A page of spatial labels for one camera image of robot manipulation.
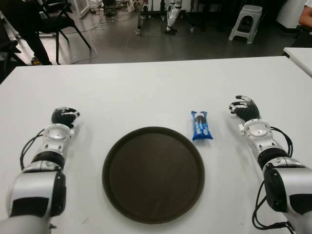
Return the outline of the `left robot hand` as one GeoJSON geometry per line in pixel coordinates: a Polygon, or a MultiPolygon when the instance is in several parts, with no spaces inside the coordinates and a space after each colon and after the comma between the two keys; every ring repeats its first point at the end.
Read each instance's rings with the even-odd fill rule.
{"type": "Polygon", "coordinates": [[[80,112],[70,107],[56,108],[51,116],[52,124],[63,124],[72,129],[74,121],[80,116],[80,112]]]}

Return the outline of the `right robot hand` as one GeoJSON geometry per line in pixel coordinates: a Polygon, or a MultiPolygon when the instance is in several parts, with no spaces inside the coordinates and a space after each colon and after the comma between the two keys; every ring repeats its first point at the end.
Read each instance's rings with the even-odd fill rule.
{"type": "Polygon", "coordinates": [[[235,114],[244,122],[252,119],[261,119],[259,109],[255,102],[248,96],[235,96],[238,101],[232,102],[229,106],[231,114],[235,114]]]}

